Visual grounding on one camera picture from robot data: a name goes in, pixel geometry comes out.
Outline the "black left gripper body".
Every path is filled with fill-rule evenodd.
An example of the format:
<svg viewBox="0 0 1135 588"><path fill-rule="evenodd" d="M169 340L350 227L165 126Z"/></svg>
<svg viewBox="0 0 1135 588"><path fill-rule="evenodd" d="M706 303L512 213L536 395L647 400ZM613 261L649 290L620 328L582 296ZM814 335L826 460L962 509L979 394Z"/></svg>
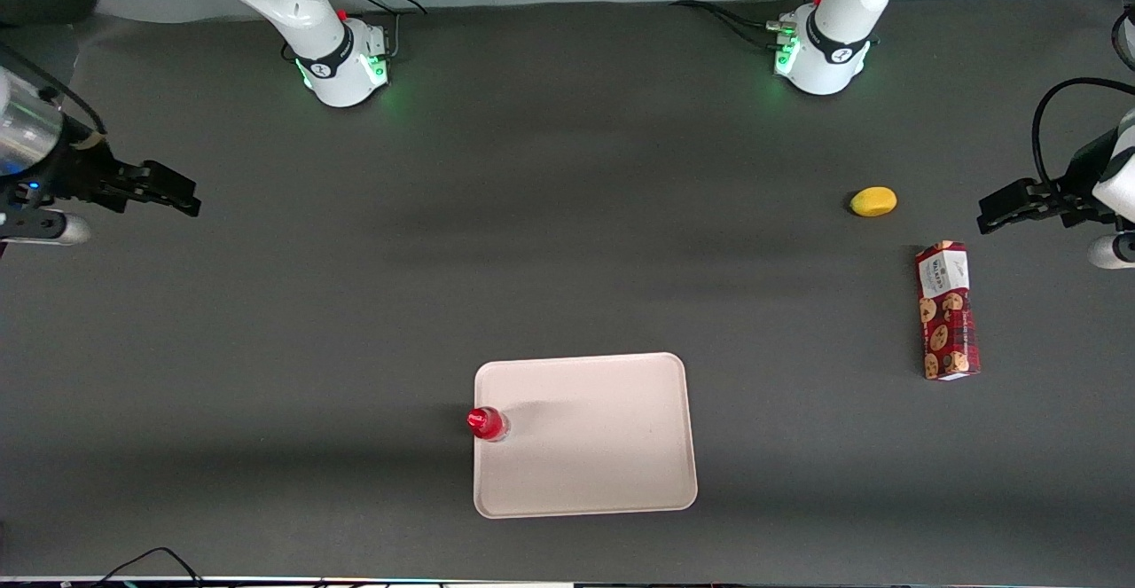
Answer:
<svg viewBox="0 0 1135 588"><path fill-rule="evenodd" d="M1102 200L1093 196L1093 188L1104 175L1110 163L1118 128L1113 127L1071 157L1062 176L1046 171L1045 163L1039 165L1039 173L1046 176L1045 207L1039 212L1039 220L1059 217L1063 227L1075 227L1081 222L1101 222L1119 227L1120 217Z"/></svg>

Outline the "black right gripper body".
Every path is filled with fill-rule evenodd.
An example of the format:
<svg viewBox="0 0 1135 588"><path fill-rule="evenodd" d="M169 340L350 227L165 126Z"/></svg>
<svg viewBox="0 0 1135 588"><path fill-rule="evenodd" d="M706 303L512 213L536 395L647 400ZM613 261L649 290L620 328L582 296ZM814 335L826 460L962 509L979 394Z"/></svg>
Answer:
<svg viewBox="0 0 1135 588"><path fill-rule="evenodd" d="M103 137L64 142L52 149L48 159L35 168L37 207L52 207L58 200L86 201L124 213L127 200L106 190L117 178L119 162Z"/></svg>

